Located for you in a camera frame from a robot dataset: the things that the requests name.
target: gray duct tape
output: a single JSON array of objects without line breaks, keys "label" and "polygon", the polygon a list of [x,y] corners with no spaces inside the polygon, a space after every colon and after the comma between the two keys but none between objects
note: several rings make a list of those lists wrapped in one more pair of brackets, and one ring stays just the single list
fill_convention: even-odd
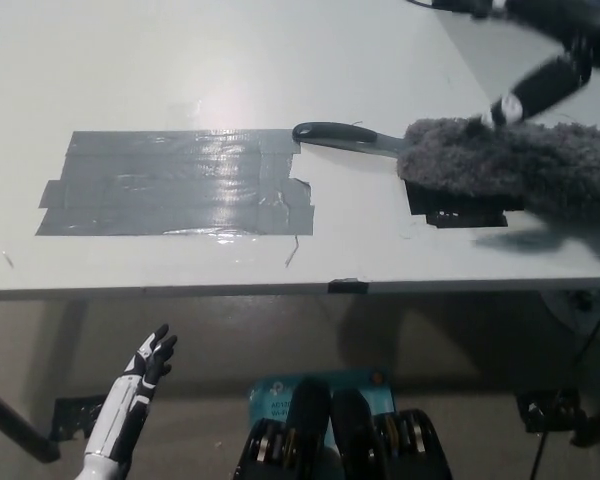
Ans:
[{"label": "gray duct tape", "polygon": [[313,207],[255,205],[149,209],[50,208],[38,229],[38,235],[42,236],[226,232],[252,235],[311,235]]},{"label": "gray duct tape", "polygon": [[289,130],[74,132],[68,155],[300,153]]},{"label": "gray duct tape", "polygon": [[289,130],[75,132],[38,235],[311,235]]},{"label": "gray duct tape", "polygon": [[154,180],[122,177],[110,181],[51,180],[40,208],[188,208],[191,206],[309,205],[307,184],[295,179]]}]

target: gray floor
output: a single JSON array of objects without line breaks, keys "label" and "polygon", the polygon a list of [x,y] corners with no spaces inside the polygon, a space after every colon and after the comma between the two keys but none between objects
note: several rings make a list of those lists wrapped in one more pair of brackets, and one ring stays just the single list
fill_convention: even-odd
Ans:
[{"label": "gray floor", "polygon": [[[600,406],[600,342],[570,372],[582,340],[533,293],[0,303],[0,395],[48,426],[54,398],[107,391],[161,322],[180,343],[132,479],[230,478],[247,387],[273,373],[391,368],[398,406],[429,413],[456,479],[528,478],[538,438],[511,392],[574,381],[588,411]],[[72,479],[84,446],[41,466],[0,435],[0,479]],[[600,445],[553,435],[539,478],[600,479]]]}]

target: robotic arm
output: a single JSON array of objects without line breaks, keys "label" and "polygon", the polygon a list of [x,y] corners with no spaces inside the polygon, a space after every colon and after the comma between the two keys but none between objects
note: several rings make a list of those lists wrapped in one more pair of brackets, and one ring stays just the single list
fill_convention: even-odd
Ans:
[{"label": "robotic arm", "polygon": [[146,339],[120,375],[102,406],[76,480],[124,480],[131,468],[133,449],[149,414],[158,381],[171,371],[176,336],[163,340],[163,325]]},{"label": "robotic arm", "polygon": [[474,18],[501,18],[560,42],[564,53],[519,81],[469,131],[523,122],[584,88],[600,70],[600,0],[469,0]]}]

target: brush handle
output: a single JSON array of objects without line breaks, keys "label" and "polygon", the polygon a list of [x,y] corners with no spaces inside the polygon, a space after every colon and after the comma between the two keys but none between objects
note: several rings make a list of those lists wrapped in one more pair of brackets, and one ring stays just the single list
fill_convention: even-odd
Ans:
[{"label": "brush handle", "polygon": [[368,128],[336,122],[307,122],[296,125],[292,132],[296,142],[311,140],[339,140],[344,142],[373,143],[378,134]]}]

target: white table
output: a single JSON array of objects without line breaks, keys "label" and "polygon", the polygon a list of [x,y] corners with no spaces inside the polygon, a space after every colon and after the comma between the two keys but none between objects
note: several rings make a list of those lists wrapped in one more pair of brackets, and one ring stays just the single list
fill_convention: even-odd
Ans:
[{"label": "white table", "polygon": [[436,14],[402,0],[0,1],[0,298],[600,287],[600,232],[524,213],[437,230],[410,217],[395,161],[310,146],[292,177],[311,184],[314,235],[288,267],[293,237],[35,236],[73,131],[324,120],[400,136],[490,100]]}]

